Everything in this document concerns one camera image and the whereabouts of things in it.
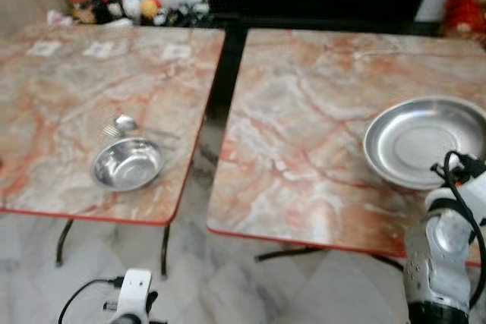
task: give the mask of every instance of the white floor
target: white floor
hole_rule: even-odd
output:
[[[0,215],[0,323],[57,323],[65,301],[84,282],[123,275],[130,267],[152,270],[159,298],[151,314],[169,324],[408,322],[401,273],[369,256],[316,252],[256,263],[255,254],[281,246],[209,233],[204,214],[214,165],[205,156],[208,150],[217,154],[221,137],[221,125],[205,127],[171,227],[165,282],[159,278],[161,228],[76,221],[65,263],[56,268],[65,221]],[[107,322],[112,314],[102,305],[116,296],[109,286],[93,286],[73,302],[64,322]],[[485,322],[486,294],[470,320]]]

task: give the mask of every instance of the red table edge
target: red table edge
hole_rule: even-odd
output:
[[[21,210],[21,209],[7,209],[4,207],[0,208],[0,213],[13,213],[13,214],[22,214],[22,215],[34,215],[34,216],[45,216],[45,217],[50,217],[50,218],[60,218],[60,219],[72,219],[72,220],[84,220],[87,222],[102,222],[102,223],[118,223],[118,224],[132,224],[132,225],[146,225],[150,227],[168,227],[169,225],[172,224],[172,222],[175,219],[175,216],[177,215],[177,211],[179,209],[179,206],[181,205],[181,199],[182,195],[184,194],[185,190],[185,185],[188,182],[189,179],[189,172],[191,171],[191,161],[194,158],[194,154],[196,152],[197,145],[199,144],[199,138],[201,131],[203,130],[203,124],[205,122],[205,117],[207,114],[207,109],[209,107],[210,103],[210,97],[211,94],[213,93],[213,88],[214,88],[214,77],[216,76],[216,72],[218,71],[219,67],[219,62],[221,61],[221,54],[222,54],[222,49],[224,48],[224,42],[226,40],[226,32],[224,32],[224,38],[222,40],[222,45],[221,45],[221,50],[219,51],[218,54],[218,62],[216,65],[216,68],[214,69],[214,75],[213,79],[211,80],[211,87],[208,91],[207,98],[206,98],[206,104],[204,105],[204,111],[203,114],[200,117],[200,122],[199,122],[199,129],[197,131],[196,138],[194,139],[194,144],[192,146],[192,152],[191,152],[191,157],[189,159],[189,164],[188,168],[185,172],[184,180],[182,182],[182,189],[181,192],[178,196],[177,203],[175,205],[175,209],[173,214],[167,219],[166,222],[153,222],[153,221],[145,221],[145,220],[129,220],[129,219],[112,219],[112,218],[99,218],[96,216],[88,216],[88,215],[72,215],[72,214],[62,214],[62,213],[57,213],[57,212],[33,212],[30,210]]]
[[[268,242],[282,243],[282,244],[298,244],[298,245],[307,246],[307,247],[322,248],[323,250],[341,250],[341,251],[350,252],[350,253],[364,253],[364,254],[370,254],[370,255],[378,255],[378,256],[386,256],[386,257],[406,259],[406,253],[405,252],[403,252],[403,253],[390,253],[390,252],[386,252],[386,251],[382,251],[382,250],[363,250],[363,249],[359,249],[359,248],[345,248],[345,247],[340,247],[340,246],[323,245],[323,244],[309,243],[309,242],[304,242],[304,241],[296,241],[296,240],[283,239],[283,238],[282,239],[280,239],[280,238],[269,238],[269,237],[262,237],[260,235],[251,235],[251,234],[233,233],[233,232],[226,232],[226,231],[217,231],[215,229],[210,228],[210,226],[207,224],[207,221],[206,221],[206,228],[211,233],[219,235],[221,237],[253,239],[253,240],[268,241]],[[466,265],[468,267],[475,267],[475,268],[481,267],[481,263],[477,263],[477,262],[474,262],[474,261],[468,261],[466,263]]]

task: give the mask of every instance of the metal bowl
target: metal bowl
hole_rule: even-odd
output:
[[[129,137],[101,151],[93,162],[91,175],[107,190],[130,191],[151,182],[162,166],[159,146],[147,138]]]
[[[379,115],[364,136],[363,148],[383,179],[431,190],[443,181],[430,167],[442,164],[448,151],[486,157],[486,112],[448,96],[412,99]]]

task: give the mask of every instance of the black table leg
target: black table leg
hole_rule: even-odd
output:
[[[58,247],[55,254],[55,265],[57,267],[62,266],[62,247],[64,246],[64,241],[66,240],[66,236],[69,233],[69,229],[71,229],[71,226],[73,225],[73,221],[73,219],[68,220],[68,222],[64,226],[64,229],[62,230],[61,236],[59,237]]]
[[[169,242],[170,225],[164,227],[164,238],[162,241],[162,252],[160,254],[160,275],[162,280],[167,279],[167,243]]]
[[[255,257],[256,262],[262,262],[265,260],[271,260],[272,258],[277,257],[285,257],[285,256],[298,256],[301,254],[313,253],[319,250],[323,250],[322,248],[315,248],[315,247],[304,247],[299,248],[297,250],[278,250],[275,252],[261,254],[260,256]]]

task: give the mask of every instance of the table top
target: table top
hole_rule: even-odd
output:
[[[168,225],[223,40],[221,30],[43,26],[6,41],[0,211]],[[102,129],[119,113],[179,136],[160,142],[175,147],[160,176],[128,193],[90,177],[96,154],[112,142]]]
[[[486,53],[416,36],[252,30],[207,214],[220,234],[391,256],[423,192],[381,180],[362,140],[384,109],[449,95],[486,108]],[[472,259],[478,261],[477,247]]]

